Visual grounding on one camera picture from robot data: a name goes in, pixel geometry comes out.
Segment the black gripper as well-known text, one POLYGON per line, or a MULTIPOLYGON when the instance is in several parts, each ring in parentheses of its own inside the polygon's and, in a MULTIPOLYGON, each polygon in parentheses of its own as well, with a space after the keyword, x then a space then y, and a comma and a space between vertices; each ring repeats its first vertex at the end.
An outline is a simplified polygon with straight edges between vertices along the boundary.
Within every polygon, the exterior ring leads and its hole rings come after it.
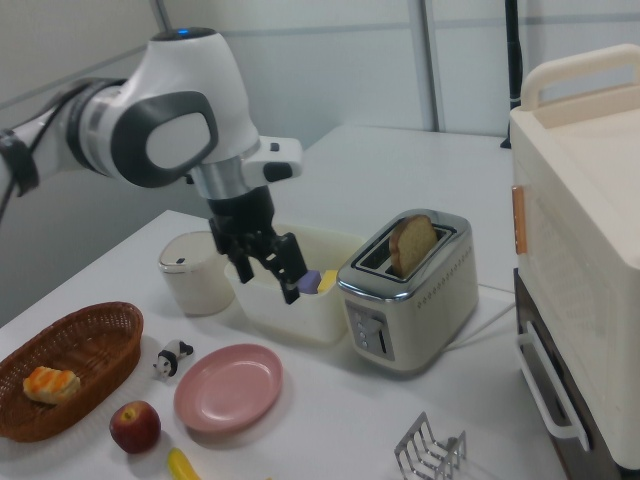
POLYGON ((207 203, 216 248, 229 255, 239 281, 248 283, 254 277, 249 258, 258 256, 261 265, 278 280, 285 303, 294 303, 300 296, 298 282, 307 273, 307 266, 296 236, 291 232, 278 235, 272 227, 275 210, 269 188, 261 186, 234 198, 207 203))

